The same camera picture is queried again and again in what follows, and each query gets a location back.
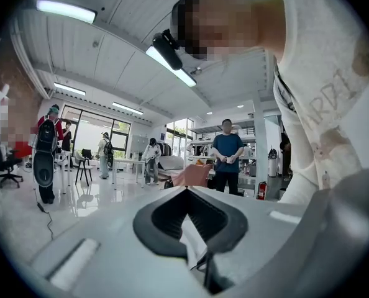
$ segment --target red fire extinguisher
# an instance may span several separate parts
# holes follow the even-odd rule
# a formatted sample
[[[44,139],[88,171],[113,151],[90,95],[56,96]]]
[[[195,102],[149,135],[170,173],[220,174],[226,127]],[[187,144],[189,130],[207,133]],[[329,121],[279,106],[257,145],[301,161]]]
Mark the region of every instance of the red fire extinguisher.
[[[257,200],[264,200],[266,197],[267,183],[265,181],[259,183]]]

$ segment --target blue shirt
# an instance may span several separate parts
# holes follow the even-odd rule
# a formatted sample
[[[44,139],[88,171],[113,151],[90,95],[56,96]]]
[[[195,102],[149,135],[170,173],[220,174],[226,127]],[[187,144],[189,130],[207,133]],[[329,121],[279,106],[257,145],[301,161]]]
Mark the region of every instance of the blue shirt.
[[[213,148],[216,148],[223,156],[232,156],[243,147],[242,141],[238,135],[231,133],[230,135],[218,135],[214,139],[212,144]],[[216,171],[239,173],[239,159],[237,158],[234,163],[228,164],[217,159]]]

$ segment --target white floor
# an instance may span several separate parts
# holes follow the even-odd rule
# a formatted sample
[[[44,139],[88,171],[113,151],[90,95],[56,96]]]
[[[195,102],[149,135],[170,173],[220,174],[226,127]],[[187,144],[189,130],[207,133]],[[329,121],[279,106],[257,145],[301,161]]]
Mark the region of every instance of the white floor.
[[[43,204],[38,188],[35,191],[31,169],[19,168],[15,174],[23,176],[24,182],[17,188],[13,181],[6,181],[0,189],[0,232],[9,250],[22,261],[29,262],[35,254],[51,240],[51,233],[47,228],[49,216],[37,207],[37,200],[49,212],[53,222],[50,228],[53,236],[57,237],[65,230],[76,224],[81,218],[97,210],[103,210],[114,202],[125,202],[135,196],[163,189],[159,185],[140,187],[135,183],[135,174],[117,173],[117,190],[112,186],[112,173],[109,179],[99,178],[100,172],[92,170],[93,182],[86,184],[85,176],[74,184],[76,169],[71,172],[71,186],[62,188],[60,170],[55,172],[53,192],[55,202]]]

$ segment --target ceiling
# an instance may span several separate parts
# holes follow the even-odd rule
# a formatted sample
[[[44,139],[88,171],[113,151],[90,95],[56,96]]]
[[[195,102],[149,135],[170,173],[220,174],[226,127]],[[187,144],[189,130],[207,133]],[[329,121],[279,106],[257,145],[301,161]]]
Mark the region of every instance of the ceiling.
[[[96,11],[92,25],[36,11],[34,1],[19,10],[17,23],[45,89],[54,89],[54,81],[82,89],[89,102],[140,109],[141,118],[153,124],[234,106],[255,90],[262,101],[271,100],[271,56],[263,49],[224,62],[198,61],[180,52],[185,70],[202,68],[193,76],[193,88],[144,53],[153,35],[169,28],[177,0],[56,0]]]

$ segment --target white table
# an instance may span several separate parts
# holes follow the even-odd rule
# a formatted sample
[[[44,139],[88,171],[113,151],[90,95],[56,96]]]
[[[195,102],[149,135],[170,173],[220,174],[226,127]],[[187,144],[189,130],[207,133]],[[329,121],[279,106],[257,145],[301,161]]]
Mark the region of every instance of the white table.
[[[70,160],[71,160],[71,152],[62,150],[61,153],[57,153],[56,157],[61,157],[61,162],[58,162],[57,165],[60,166],[61,169],[61,188],[65,187],[65,177],[63,173],[65,172],[65,165],[67,164],[67,183],[70,186]]]
[[[137,183],[137,165],[141,165],[141,173],[142,173],[142,178],[140,180],[140,186],[144,187],[145,186],[145,176],[144,176],[144,171],[145,171],[145,165],[146,162],[145,161],[139,161],[139,160],[133,160],[133,159],[120,159],[120,158],[114,158],[114,161],[112,163],[112,183],[114,185],[114,190],[117,190],[117,164],[119,163],[133,163],[134,165],[136,165],[136,179],[135,182]]]

